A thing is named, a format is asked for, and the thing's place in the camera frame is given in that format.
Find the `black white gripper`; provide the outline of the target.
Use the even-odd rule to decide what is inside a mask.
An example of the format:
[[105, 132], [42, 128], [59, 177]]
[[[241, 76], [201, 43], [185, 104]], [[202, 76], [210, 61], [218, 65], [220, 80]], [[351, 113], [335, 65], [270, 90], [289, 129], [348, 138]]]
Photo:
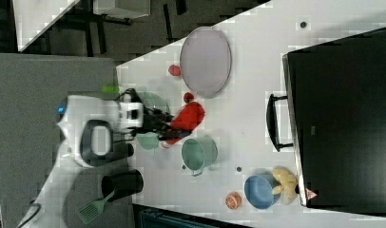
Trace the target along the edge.
[[[173, 115], [158, 108], [148, 108], [134, 88], [128, 88], [118, 96], [118, 129], [124, 133], [156, 132], [165, 126], [165, 119]], [[171, 131], [161, 133], [160, 141], [172, 141], [187, 137], [189, 131]]]

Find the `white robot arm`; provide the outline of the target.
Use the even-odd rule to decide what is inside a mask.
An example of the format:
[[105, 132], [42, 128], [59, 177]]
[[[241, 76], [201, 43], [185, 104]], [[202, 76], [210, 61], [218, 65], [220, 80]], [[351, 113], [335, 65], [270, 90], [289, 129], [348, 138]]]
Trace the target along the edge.
[[58, 107], [58, 126], [74, 160], [85, 168], [120, 159], [114, 148], [116, 134], [129, 141], [153, 133], [160, 141], [190, 134], [170, 125], [173, 116], [144, 102], [143, 93], [129, 88], [114, 100], [70, 95]]

